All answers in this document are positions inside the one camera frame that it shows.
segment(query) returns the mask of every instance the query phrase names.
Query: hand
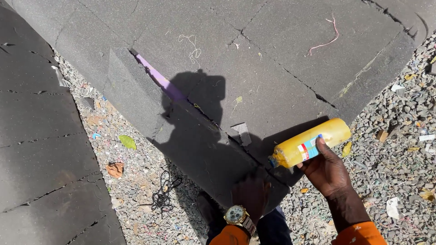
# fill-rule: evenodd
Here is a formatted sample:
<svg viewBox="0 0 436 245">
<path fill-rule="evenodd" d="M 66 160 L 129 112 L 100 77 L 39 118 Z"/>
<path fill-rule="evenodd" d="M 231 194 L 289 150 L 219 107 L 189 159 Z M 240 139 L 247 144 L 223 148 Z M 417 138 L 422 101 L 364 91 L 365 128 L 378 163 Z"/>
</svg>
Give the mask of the hand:
<svg viewBox="0 0 436 245">
<path fill-rule="evenodd" d="M 243 181 L 232 188 L 232 202 L 242 205 L 255 225 L 262 217 L 268 203 L 271 183 L 266 182 L 267 172 L 258 167 L 255 173 L 249 174 Z"/>
<path fill-rule="evenodd" d="M 316 143 L 320 154 L 297 164 L 297 167 L 323 196 L 345 195 L 353 187 L 344 163 L 328 147 L 323 138 L 318 137 Z"/>
</svg>

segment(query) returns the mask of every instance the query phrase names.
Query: watch face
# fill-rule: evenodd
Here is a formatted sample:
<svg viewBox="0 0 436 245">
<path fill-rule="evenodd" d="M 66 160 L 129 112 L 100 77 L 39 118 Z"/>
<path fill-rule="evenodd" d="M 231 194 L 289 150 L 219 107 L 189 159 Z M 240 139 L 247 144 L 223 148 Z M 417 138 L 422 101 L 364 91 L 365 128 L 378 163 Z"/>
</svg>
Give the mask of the watch face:
<svg viewBox="0 0 436 245">
<path fill-rule="evenodd" d="M 237 222 L 239 219 L 241 219 L 244 216 L 244 211 L 239 206 L 233 206 L 229 210 L 227 210 L 225 216 L 228 221 Z"/>
</svg>

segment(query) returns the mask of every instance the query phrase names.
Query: purple foam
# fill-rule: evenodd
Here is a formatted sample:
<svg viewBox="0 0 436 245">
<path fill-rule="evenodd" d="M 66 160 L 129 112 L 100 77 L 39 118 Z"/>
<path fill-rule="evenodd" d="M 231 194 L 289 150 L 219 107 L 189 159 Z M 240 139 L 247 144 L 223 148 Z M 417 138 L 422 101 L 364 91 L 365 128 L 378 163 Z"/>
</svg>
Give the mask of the purple foam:
<svg viewBox="0 0 436 245">
<path fill-rule="evenodd" d="M 144 67 L 148 68 L 150 77 L 154 82 L 162 89 L 162 91 L 170 97 L 173 101 L 180 99 L 186 99 L 186 96 L 180 92 L 174 84 L 172 84 L 168 79 L 162 76 L 156 69 L 153 68 L 140 54 L 135 56 L 136 60 L 141 63 Z"/>
</svg>

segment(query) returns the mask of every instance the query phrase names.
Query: pink string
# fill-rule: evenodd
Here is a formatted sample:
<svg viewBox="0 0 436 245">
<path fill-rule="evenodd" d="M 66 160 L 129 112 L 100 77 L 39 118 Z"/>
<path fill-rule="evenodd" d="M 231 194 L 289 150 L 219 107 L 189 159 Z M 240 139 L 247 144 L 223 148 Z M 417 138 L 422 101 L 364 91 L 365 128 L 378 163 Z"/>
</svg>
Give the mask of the pink string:
<svg viewBox="0 0 436 245">
<path fill-rule="evenodd" d="M 339 37 L 339 32 L 338 32 L 337 29 L 336 29 L 336 22 L 335 22 L 335 20 L 334 20 L 333 13 L 331 14 L 331 16 L 333 17 L 333 21 L 328 20 L 328 19 L 326 19 L 326 20 L 327 20 L 328 22 L 333 23 L 334 31 L 336 32 L 336 34 L 335 34 L 335 36 L 334 36 L 334 39 L 331 40 L 330 42 L 326 43 L 326 44 L 322 44 L 322 45 L 318 45 L 318 46 L 316 46 L 316 47 L 310 48 L 310 49 L 309 49 L 309 53 L 308 53 L 308 55 L 312 55 L 312 49 L 319 48 L 319 47 L 325 46 L 325 45 L 327 45 L 327 44 L 331 44 L 332 42 L 334 42 L 334 41 Z"/>
</svg>

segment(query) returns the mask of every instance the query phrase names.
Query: shoe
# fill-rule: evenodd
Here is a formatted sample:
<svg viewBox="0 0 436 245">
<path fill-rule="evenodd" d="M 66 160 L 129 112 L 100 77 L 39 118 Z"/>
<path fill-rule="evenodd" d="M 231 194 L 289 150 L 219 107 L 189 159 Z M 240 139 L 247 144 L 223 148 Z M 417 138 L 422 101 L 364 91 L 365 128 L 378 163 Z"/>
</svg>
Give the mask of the shoe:
<svg viewBox="0 0 436 245">
<path fill-rule="evenodd" d="M 200 192 L 197 196 L 197 208 L 209 226 L 213 222 L 215 224 L 226 223 L 218 204 L 204 191 Z"/>
</svg>

